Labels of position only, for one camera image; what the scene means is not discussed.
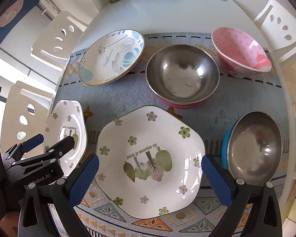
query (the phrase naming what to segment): table runner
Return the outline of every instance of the table runner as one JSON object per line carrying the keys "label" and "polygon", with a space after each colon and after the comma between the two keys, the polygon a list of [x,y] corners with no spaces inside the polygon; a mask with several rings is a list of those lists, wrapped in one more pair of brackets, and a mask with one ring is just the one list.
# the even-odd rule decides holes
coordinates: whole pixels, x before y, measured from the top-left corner
{"label": "table runner", "polygon": [[[64,72],[54,106],[60,100],[82,104],[88,133],[86,153],[95,153],[101,129],[112,120],[145,105],[161,107],[192,127],[204,140],[206,153],[220,162],[220,148],[225,132],[243,114],[258,110],[278,124],[283,140],[280,166],[271,182],[278,198],[282,194],[288,164],[289,127],[286,102],[274,67],[269,73],[244,79],[234,78],[220,68],[220,84],[201,107],[189,110],[171,108],[161,103],[149,89],[145,67],[150,57],[172,44],[188,44],[208,52],[217,62],[211,35],[206,33],[158,33],[145,37],[145,49],[137,65],[121,79],[100,87],[83,85],[78,78],[79,62],[87,49],[74,52]],[[251,206],[243,214],[234,236],[240,235]],[[196,199],[188,207],[155,219],[139,220],[128,216],[97,186],[90,185],[81,204],[75,208],[92,236],[208,236],[226,207],[220,205],[203,175]]]}

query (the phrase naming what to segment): white table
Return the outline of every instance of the white table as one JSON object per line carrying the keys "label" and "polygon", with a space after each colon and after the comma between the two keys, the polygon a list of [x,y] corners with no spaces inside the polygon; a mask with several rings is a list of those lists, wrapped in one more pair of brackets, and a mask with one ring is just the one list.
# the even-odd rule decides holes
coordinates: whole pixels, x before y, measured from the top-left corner
{"label": "white table", "polygon": [[162,32],[211,33],[218,27],[241,29],[269,50],[282,83],[289,115],[290,152],[285,187],[280,199],[283,208],[292,183],[295,161],[295,125],[286,82],[267,41],[252,20],[233,0],[121,0],[106,5],[92,20],[74,51],[90,47],[106,34],[133,29],[141,34]]}

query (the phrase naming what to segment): plate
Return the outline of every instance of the plate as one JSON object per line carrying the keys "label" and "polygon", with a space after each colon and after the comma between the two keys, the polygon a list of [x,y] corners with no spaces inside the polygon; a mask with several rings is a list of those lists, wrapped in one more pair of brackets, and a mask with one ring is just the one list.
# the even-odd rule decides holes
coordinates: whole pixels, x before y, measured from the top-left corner
{"label": "plate", "polygon": [[74,138],[75,145],[60,158],[65,177],[69,176],[82,158],[87,147],[87,134],[81,104],[78,101],[61,100],[56,104],[46,123],[45,150],[68,135]]}
{"label": "plate", "polygon": [[82,57],[79,79],[88,86],[111,83],[136,65],[143,50],[144,37],[137,31],[112,32],[96,41]]}
{"label": "plate", "polygon": [[145,106],[107,124],[96,153],[97,184],[134,218],[183,209],[199,190],[203,140],[161,108]]}

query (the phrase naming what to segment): metal bowl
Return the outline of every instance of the metal bowl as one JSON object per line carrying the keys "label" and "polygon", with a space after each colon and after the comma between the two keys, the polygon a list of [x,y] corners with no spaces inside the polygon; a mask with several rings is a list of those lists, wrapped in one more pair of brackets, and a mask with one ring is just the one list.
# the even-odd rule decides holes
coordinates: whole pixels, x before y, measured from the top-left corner
{"label": "metal bowl", "polygon": [[282,156],[282,138],[275,121],[259,111],[243,115],[229,134],[226,156],[234,178],[264,185],[275,174]]}
{"label": "metal bowl", "polygon": [[171,45],[152,56],[146,67],[146,79],[162,100],[187,105],[199,103],[216,90],[219,69],[203,50],[185,44]]}

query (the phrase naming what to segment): chair backrest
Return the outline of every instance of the chair backrest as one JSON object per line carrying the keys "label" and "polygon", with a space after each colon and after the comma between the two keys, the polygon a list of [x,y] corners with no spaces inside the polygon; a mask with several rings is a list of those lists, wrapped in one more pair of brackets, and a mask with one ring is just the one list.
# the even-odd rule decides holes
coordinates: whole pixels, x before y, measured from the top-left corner
{"label": "chair backrest", "polygon": [[[260,25],[259,21],[265,14],[266,18]],[[259,27],[273,52],[287,48],[284,54],[275,54],[279,63],[296,53],[296,19],[277,1],[269,0],[253,22]]]}
{"label": "chair backrest", "polygon": [[[48,103],[51,103],[51,100],[51,93],[20,81],[11,86],[2,121],[1,154],[14,144],[44,133],[49,109],[46,107],[48,107]],[[31,152],[24,154],[23,158],[42,154],[43,151],[44,147],[41,144]]]}
{"label": "chair backrest", "polygon": [[68,11],[61,12],[41,32],[32,46],[31,56],[61,71],[85,28]]}

